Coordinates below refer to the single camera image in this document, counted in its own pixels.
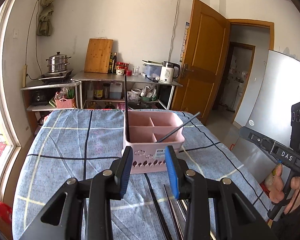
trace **human hand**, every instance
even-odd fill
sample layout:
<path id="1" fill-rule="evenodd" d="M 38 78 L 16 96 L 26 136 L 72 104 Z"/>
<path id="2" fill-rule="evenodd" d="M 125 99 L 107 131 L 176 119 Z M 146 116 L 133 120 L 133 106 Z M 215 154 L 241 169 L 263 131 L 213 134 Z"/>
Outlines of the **human hand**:
<path id="1" fill-rule="evenodd" d="M 270 185 L 268 187 L 268 189 L 270 190 L 269 197 L 272 202 L 279 203 L 284 198 L 284 193 L 282 191 L 284 184 L 281 179 L 281 174 L 282 174 L 282 165 L 281 164 L 279 164 L 276 167 L 275 173 L 276 174 L 273 177 L 272 185 Z M 285 214 L 287 214 L 289 212 L 289 210 L 292 207 L 293 202 L 300 190 L 300 177 L 293 177 L 291 179 L 290 187 L 291 187 L 291 189 L 294 189 L 295 192 L 293 193 L 291 201 L 289 202 L 289 204 L 285 207 L 285 209 L 283 211 Z M 291 212 L 294 211 L 299 205 L 300 205 L 300 194 L 299 194 L 295 204 L 293 205 Z"/>

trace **divided compartment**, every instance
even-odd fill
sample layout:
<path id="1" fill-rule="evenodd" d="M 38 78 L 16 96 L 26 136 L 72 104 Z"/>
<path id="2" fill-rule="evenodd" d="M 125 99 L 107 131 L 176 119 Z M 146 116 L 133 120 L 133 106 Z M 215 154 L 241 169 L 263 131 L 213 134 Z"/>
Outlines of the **divided compartment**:
<path id="1" fill-rule="evenodd" d="M 128 142 L 124 112 L 123 149 L 126 146 L 133 149 L 131 174 L 166 171 L 165 147 L 172 145 L 176 152 L 180 150 L 185 140 L 182 128 L 163 142 L 157 141 L 182 124 L 181 119 L 173 112 L 129 111 Z"/>

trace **electric kettle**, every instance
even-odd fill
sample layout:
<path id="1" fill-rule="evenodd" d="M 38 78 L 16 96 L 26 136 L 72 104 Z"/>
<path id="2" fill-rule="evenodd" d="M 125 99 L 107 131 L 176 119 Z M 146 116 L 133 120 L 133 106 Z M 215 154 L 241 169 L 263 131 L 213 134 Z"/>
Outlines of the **electric kettle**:
<path id="1" fill-rule="evenodd" d="M 160 81 L 164 83 L 172 83 L 174 78 L 177 78 L 180 74 L 180 65 L 172 62 L 162 62 L 162 68 L 160 73 Z"/>

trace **kettle handle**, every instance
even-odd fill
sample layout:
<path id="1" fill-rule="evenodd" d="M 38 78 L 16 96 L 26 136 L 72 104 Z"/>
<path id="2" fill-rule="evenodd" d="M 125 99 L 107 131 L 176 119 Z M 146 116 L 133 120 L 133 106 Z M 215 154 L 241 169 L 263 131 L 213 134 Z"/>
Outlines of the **kettle handle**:
<path id="1" fill-rule="evenodd" d="M 174 68 L 174 69 L 175 69 L 175 68 L 178 69 L 177 75 L 176 75 L 176 76 L 173 76 L 173 78 L 177 78 L 177 77 L 179 76 L 179 74 L 180 74 L 180 69 L 181 69 L 181 67 L 180 67 L 179 64 L 173 64 L 173 68 Z"/>

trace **silver refrigerator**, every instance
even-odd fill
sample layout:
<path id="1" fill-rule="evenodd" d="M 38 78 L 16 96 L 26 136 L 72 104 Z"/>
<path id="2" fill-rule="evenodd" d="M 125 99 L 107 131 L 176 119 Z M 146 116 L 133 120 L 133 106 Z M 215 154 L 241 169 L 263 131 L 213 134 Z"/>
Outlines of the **silver refrigerator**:
<path id="1" fill-rule="evenodd" d="M 266 72 L 246 127 L 289 147 L 291 106 L 300 102 L 300 61 L 269 50 Z M 253 143 L 239 138 L 232 152 L 261 183 L 274 169 Z"/>

